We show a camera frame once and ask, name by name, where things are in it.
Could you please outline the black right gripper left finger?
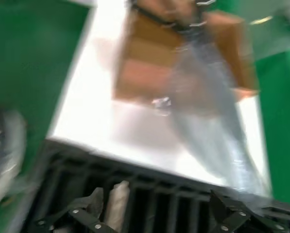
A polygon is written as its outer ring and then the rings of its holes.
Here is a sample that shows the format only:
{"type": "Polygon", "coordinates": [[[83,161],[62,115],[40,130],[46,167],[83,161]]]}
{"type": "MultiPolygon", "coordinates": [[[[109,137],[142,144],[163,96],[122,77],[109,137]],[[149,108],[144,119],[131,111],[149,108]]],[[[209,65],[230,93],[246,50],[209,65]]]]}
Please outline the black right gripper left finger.
{"type": "Polygon", "coordinates": [[[36,220],[28,232],[55,233],[81,226],[86,233],[114,233],[113,228],[100,221],[102,210],[103,188],[95,188],[89,196],[76,198],[61,211],[36,220]]]}

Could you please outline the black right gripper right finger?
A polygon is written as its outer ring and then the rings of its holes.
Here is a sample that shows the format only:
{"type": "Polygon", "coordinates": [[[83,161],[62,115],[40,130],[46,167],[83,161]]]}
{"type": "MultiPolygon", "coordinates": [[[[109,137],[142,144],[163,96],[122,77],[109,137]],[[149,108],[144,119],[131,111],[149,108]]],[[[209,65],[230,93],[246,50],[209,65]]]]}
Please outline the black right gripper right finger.
{"type": "Polygon", "coordinates": [[[216,221],[212,233],[288,233],[287,226],[250,210],[242,201],[211,190],[209,206],[216,221]]]}

